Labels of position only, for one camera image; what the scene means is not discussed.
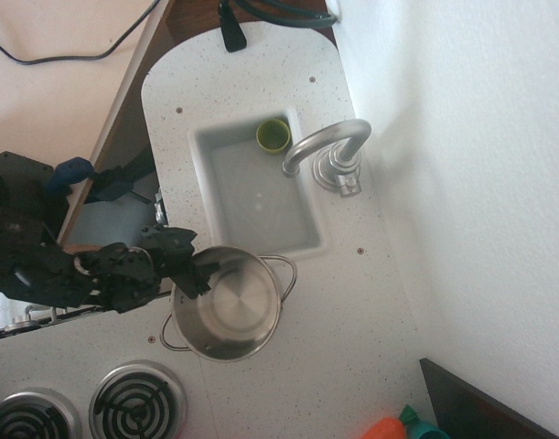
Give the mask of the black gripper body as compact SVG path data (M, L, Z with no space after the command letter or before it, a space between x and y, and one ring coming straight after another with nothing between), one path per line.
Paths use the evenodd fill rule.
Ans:
M77 270L92 279L85 305L124 313L146 305L171 279L191 299L198 297L198 268L193 261L193 230L154 226L143 228L135 247L116 242L75 252Z

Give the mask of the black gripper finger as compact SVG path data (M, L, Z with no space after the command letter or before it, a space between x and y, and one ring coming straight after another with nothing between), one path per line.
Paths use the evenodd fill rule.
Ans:
M191 259L175 260L172 280L190 300L196 300L210 290L210 277L220 269L218 262L195 264Z

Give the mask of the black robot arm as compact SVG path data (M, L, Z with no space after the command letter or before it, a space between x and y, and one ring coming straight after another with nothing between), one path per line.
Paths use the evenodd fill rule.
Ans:
M45 242L43 234L42 221L0 207L0 292L7 298L125 313L153 301L165 278L196 299L208 292L220 268L217 262L198 263L193 230L144 227L136 247L116 242L73 253Z

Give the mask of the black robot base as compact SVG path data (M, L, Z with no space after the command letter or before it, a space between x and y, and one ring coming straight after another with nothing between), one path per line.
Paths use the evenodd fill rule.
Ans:
M23 155L0 153L0 207L43 220L49 215L64 216L69 202L46 190L54 168Z

